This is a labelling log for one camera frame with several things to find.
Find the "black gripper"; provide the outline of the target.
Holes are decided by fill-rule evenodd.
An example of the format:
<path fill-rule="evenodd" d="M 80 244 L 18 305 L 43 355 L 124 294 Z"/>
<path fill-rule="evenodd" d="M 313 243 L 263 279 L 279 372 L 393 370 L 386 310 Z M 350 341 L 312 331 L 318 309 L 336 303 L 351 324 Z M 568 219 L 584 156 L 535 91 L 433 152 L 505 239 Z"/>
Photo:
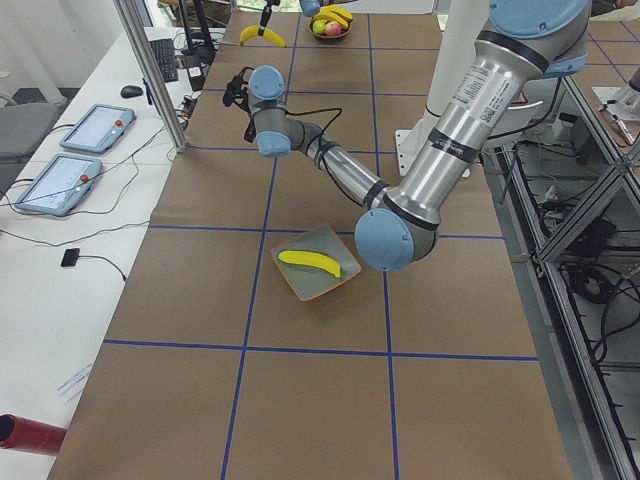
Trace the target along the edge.
<path fill-rule="evenodd" d="M 268 36 L 271 36 L 272 34 L 274 34 L 274 31 L 272 31 L 269 27 L 268 27 L 268 23 L 271 19 L 272 13 L 273 13 L 273 9 L 275 7 L 278 7 L 280 5 L 280 0 L 266 0 L 265 1 L 265 5 L 262 9 L 262 13 L 261 13 L 261 18 L 260 18 L 260 22 L 259 22 L 259 27 L 258 27 L 258 35 L 259 36 L 263 36 L 265 38 L 267 38 Z"/>
<path fill-rule="evenodd" d="M 225 92 L 222 97 L 222 103 L 226 108 L 235 105 L 244 111 L 249 118 L 248 125 L 244 133 L 244 140 L 252 143 L 256 137 L 255 124 L 253 114 L 249 107 L 249 88 L 245 74 L 253 71 L 253 67 L 243 67 L 226 85 Z"/>

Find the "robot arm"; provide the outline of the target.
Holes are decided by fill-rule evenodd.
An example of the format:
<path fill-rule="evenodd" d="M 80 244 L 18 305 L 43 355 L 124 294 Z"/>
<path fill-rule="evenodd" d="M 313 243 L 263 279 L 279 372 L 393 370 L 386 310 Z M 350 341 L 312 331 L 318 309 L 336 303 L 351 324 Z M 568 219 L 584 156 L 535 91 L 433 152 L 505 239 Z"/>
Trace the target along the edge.
<path fill-rule="evenodd" d="M 299 2 L 302 13 L 311 18 L 311 31 L 317 37 L 338 37 L 346 33 L 353 21 L 353 15 L 343 7 L 341 1 L 304 0 Z M 267 28 L 274 7 L 280 1 L 266 1 L 258 26 L 257 35 L 266 37 L 272 31 Z"/>
<path fill-rule="evenodd" d="M 248 114 L 245 139 L 255 142 L 261 155 L 302 152 L 366 208 L 355 227 L 359 256 L 377 270 L 399 270 L 433 250 L 440 207 L 524 84 L 570 75 L 584 66 L 590 11 L 588 1 L 490 2 L 475 40 L 475 59 L 395 187 L 320 126 L 293 119 L 283 102 L 283 76 L 272 66 L 259 66 L 249 77 L 238 73 L 227 84 L 223 103 Z"/>

